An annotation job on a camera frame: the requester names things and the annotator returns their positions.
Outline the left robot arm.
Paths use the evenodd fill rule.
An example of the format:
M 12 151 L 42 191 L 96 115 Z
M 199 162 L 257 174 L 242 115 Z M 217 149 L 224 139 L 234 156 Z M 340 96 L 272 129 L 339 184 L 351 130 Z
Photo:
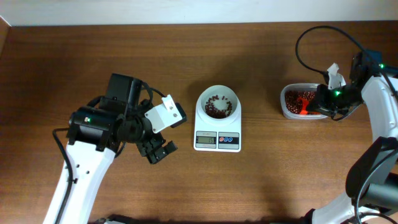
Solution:
M 186 122 L 187 115 L 170 95 L 154 106 L 155 89 L 140 79 L 114 73 L 106 94 L 72 113 L 63 145 L 55 137 L 64 165 L 45 223 L 87 223 L 103 180 L 126 144 L 156 164 L 177 150 L 162 130 Z

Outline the red plastic measuring scoop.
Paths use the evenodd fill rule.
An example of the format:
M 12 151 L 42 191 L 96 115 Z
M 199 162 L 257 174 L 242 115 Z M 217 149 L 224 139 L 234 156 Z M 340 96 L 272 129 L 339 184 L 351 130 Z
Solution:
M 310 113 L 307 111 L 307 106 L 309 105 L 309 100 L 306 98 L 298 97 L 297 101 L 301 102 L 302 109 L 300 110 L 300 115 L 309 115 Z

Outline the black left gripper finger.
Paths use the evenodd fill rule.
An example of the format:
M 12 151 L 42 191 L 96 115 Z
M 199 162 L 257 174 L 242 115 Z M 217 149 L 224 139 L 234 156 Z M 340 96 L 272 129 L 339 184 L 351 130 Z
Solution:
M 178 147 L 175 145 L 175 143 L 173 141 L 170 141 L 165 146 L 162 146 L 158 150 L 156 150 L 155 158 L 157 161 L 161 161 L 163 158 L 175 152 L 177 149 Z
M 146 157 L 150 164 L 156 164 L 160 161 L 156 156 L 156 152 L 164 143 L 165 139 L 162 136 L 154 136 L 150 139 L 137 142 L 136 146 L 142 157 Z

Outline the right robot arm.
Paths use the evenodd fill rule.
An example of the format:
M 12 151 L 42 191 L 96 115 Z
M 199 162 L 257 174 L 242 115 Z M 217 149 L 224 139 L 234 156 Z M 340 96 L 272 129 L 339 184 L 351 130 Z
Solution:
M 364 50 L 352 61 L 345 85 L 330 75 L 318 85 L 306 109 L 342 120 L 366 105 L 373 143 L 354 163 L 346 178 L 345 192 L 322 208 L 310 210 L 303 223 L 364 223 L 397 213 L 397 68 L 381 62 L 381 53 Z

